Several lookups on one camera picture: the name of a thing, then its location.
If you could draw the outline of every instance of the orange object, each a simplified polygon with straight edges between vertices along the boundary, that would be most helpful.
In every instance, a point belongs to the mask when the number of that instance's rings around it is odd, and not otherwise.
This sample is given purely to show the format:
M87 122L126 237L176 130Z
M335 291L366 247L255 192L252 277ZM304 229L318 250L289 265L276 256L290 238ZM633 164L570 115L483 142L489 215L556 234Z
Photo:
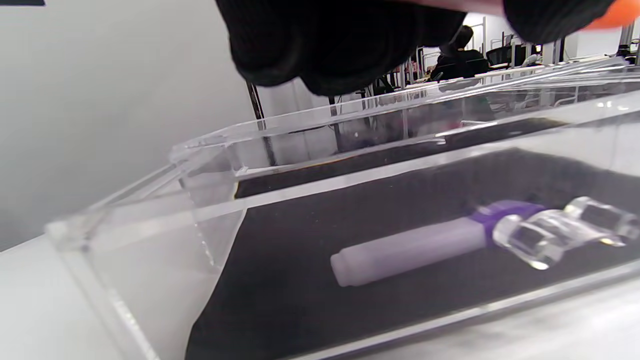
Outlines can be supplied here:
M627 26L640 17L640 0L616 0L607 13L594 20L587 29L611 29Z

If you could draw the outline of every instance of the black foam lining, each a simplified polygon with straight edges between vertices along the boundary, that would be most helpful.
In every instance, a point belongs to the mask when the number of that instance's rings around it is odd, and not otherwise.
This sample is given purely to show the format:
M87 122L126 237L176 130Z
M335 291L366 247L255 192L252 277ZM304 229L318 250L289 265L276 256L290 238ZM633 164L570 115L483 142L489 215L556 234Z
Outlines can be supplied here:
M520 149L251 208L193 326L186 359L292 357L640 258L638 243L596 243L539 271L494 248L365 286L341 288L333 277L329 258L344 247L464 217L498 200L562 208L583 195L640 213L640 178Z

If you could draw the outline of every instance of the white table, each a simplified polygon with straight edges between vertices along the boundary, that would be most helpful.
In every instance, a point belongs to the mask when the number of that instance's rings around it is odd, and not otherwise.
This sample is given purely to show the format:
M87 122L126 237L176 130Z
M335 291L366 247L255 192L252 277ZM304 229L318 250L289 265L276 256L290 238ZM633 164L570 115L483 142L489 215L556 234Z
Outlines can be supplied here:
M120 359L45 236L0 253L0 358Z

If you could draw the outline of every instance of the metal pole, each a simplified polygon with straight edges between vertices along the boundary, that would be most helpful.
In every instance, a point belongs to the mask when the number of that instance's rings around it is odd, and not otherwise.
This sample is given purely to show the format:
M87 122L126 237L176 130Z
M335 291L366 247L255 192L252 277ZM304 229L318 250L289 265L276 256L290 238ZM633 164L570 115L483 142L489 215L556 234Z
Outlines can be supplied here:
M406 74L404 73L405 70L405 63L402 63L402 65L400 65L400 89L404 89L406 87Z
M560 57L562 57L562 39L558 39L554 42L554 64L560 62Z
M631 39L634 34L634 24L622 28L620 33L620 45L631 45Z
M511 38L511 68L516 67L516 41Z
M486 56L486 16L482 18L482 53Z
M524 58L527 59L528 57L531 56L531 46L532 44L526 42L524 43Z

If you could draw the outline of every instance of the white wall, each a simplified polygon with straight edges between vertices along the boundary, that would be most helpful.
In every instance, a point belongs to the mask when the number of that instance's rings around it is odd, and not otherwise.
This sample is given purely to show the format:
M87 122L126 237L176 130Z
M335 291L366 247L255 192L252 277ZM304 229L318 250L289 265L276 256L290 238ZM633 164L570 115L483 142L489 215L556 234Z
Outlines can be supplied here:
M258 95L265 117L329 105L326 96L311 94L300 78L270 88L258 87Z
M622 28L607 30L583 30L564 40L565 57L570 58L615 54L618 51Z
M210 0L0 8L0 250L253 119Z

